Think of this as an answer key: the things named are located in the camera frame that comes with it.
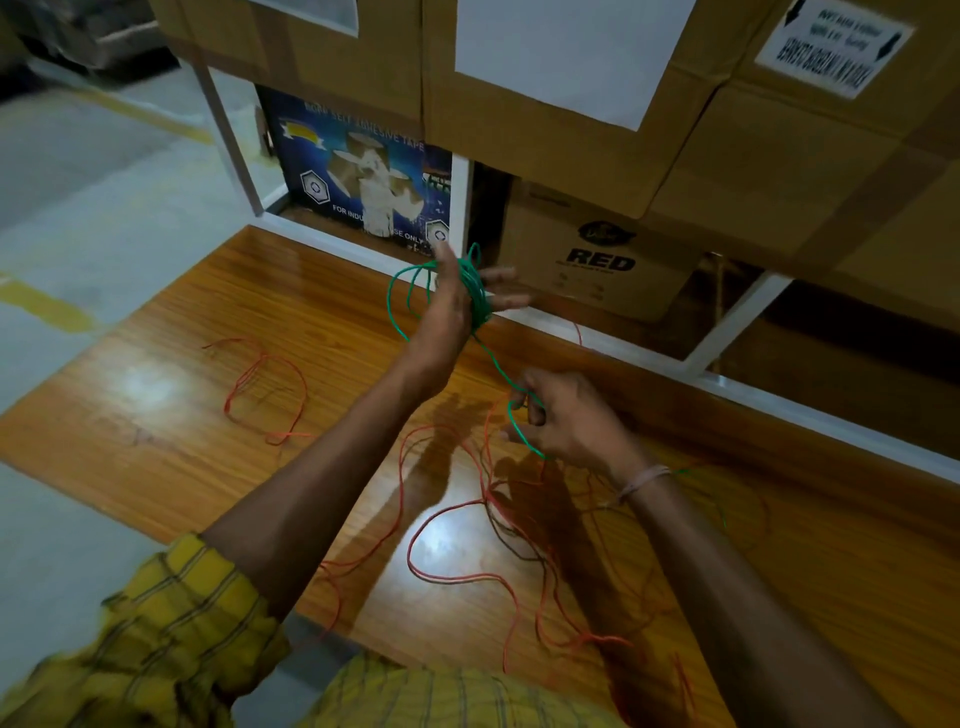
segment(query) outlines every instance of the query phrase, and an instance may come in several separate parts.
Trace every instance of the hexagon logo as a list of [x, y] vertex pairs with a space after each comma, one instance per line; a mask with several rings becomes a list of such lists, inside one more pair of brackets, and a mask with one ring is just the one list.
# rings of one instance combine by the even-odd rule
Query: hexagon logo
[[301, 174], [300, 181], [303, 183], [303, 191], [306, 192], [310, 196], [310, 199], [317, 203], [317, 205], [330, 202], [329, 187], [326, 186], [326, 182], [324, 182], [320, 175], [312, 169]]
[[446, 226], [443, 220], [428, 220], [424, 227], [423, 236], [430, 245], [445, 243], [450, 238], [450, 228]]

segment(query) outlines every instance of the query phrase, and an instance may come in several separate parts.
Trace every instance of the bundle of green wire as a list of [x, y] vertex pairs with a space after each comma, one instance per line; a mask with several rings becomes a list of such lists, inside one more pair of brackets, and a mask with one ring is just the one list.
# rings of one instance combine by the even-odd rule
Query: bundle of green wire
[[[470, 294], [470, 334], [473, 336], [473, 340], [483, 348], [483, 351], [490, 355], [493, 366], [496, 367], [496, 370], [501, 376], [503, 376], [504, 379], [507, 380], [507, 383], [510, 384], [511, 387], [516, 389], [518, 392], [522, 392], [523, 394], [527, 395], [537, 404], [543, 407], [543, 402], [540, 401], [540, 398], [538, 398], [536, 394], [514, 384], [514, 381], [510, 379], [507, 376], [507, 373], [504, 372], [500, 367], [500, 362], [496, 360], [493, 352], [491, 352], [477, 336], [477, 330], [486, 324], [493, 315], [493, 310], [490, 308], [490, 303], [487, 301], [487, 291], [484, 289], [483, 281], [480, 279], [480, 272], [477, 270], [477, 265], [480, 262], [480, 246], [476, 243], [473, 243], [473, 245], [470, 246], [467, 257], [462, 257], [457, 262], [460, 264], [460, 280], [463, 282], [467, 292]], [[403, 270], [398, 271], [396, 275], [390, 279], [390, 284], [387, 286], [387, 315], [390, 316], [390, 323], [394, 325], [396, 332], [399, 333], [400, 336], [402, 336], [406, 341], [410, 341], [410, 337], [407, 336], [403, 332], [403, 329], [397, 324], [391, 306], [391, 296], [394, 292], [394, 283], [396, 283], [397, 279], [399, 279], [399, 277], [403, 274], [414, 271], [414, 275], [410, 279], [410, 287], [407, 289], [407, 310], [419, 318], [420, 316], [418, 316], [410, 306], [410, 297], [413, 295], [414, 285], [417, 283], [417, 277], [420, 275], [420, 273], [426, 271], [426, 300], [428, 303], [430, 303], [430, 283], [432, 282], [432, 276], [436, 270], [436, 260], [430, 260], [426, 263], [421, 263], [420, 265], [407, 266]], [[523, 441], [523, 444], [526, 445], [530, 451], [536, 453], [539, 457], [545, 460], [546, 455], [530, 444], [526, 436], [523, 434], [523, 431], [516, 424], [516, 420], [514, 419], [514, 410], [520, 406], [522, 405], [508, 402], [507, 417], [510, 418], [510, 422], [513, 424], [516, 434], [519, 435], [520, 440]]]

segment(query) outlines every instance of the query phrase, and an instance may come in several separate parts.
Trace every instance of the hand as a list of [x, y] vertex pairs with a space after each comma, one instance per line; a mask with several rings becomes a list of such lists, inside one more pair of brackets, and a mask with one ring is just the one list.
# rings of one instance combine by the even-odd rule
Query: hand
[[[517, 426], [541, 452], [604, 473], [621, 485], [656, 463], [585, 376], [528, 369], [516, 386], [543, 402], [541, 407], [533, 397], [517, 391], [510, 398], [513, 408], [526, 401], [529, 424]], [[522, 442], [513, 425], [505, 425], [501, 437]]]
[[[457, 357], [470, 338], [470, 294], [460, 280], [460, 263], [450, 246], [443, 242], [434, 246], [437, 260], [437, 291], [420, 319], [420, 327], [407, 345], [404, 361], [422, 383], [422, 396], [429, 399], [446, 386]], [[513, 268], [488, 268], [480, 271], [486, 286], [516, 278]], [[533, 297], [522, 293], [487, 297], [494, 311], [522, 308]]]

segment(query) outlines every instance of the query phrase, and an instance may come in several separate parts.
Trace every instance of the blue box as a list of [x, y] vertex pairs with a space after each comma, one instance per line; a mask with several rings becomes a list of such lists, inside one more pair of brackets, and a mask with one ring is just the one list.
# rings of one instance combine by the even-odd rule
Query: blue box
[[257, 93], [296, 203], [425, 255], [448, 238], [447, 150], [266, 86]]

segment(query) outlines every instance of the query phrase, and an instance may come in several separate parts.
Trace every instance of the left hand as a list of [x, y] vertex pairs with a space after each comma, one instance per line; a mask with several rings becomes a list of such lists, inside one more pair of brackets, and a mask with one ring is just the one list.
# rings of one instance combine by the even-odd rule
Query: left hand
[[[425, 399], [440, 394], [457, 362], [457, 357], [470, 338], [470, 295], [460, 280], [460, 263], [450, 246], [443, 242], [434, 246], [437, 259], [437, 290], [420, 319], [420, 327], [404, 353], [404, 359], [422, 377]], [[516, 278], [513, 268], [487, 268], [480, 271], [486, 286]], [[491, 295], [487, 301], [494, 311], [523, 308], [533, 297], [526, 293]]]

